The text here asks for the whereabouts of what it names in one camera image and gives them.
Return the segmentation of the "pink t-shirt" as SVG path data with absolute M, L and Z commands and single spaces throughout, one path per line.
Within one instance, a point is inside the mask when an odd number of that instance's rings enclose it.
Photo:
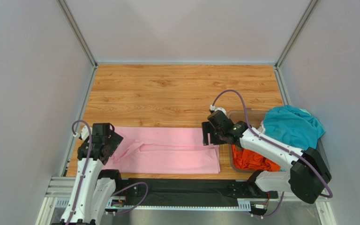
M 218 174 L 219 147 L 204 145 L 201 128 L 116 127 L 122 142 L 104 169 L 121 173 Z

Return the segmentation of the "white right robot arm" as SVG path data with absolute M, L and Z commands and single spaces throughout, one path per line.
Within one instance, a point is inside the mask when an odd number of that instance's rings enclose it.
M 279 165 L 283 171 L 256 170 L 248 179 L 262 192 L 277 191 L 293 193 L 305 203 L 313 204 L 318 197 L 332 197 L 328 183 L 330 170 L 319 151 L 313 148 L 292 147 L 268 137 L 249 123 L 233 123 L 223 111 L 212 112 L 202 122 L 204 145 L 229 144 L 251 150 Z

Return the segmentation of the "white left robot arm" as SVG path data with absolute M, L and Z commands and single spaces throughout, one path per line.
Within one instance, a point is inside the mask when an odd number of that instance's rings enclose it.
M 77 173 L 60 225 L 98 225 L 108 200 L 121 184 L 116 169 L 103 169 L 123 137 L 110 123 L 85 124 L 75 137 L 82 140 L 77 150 Z

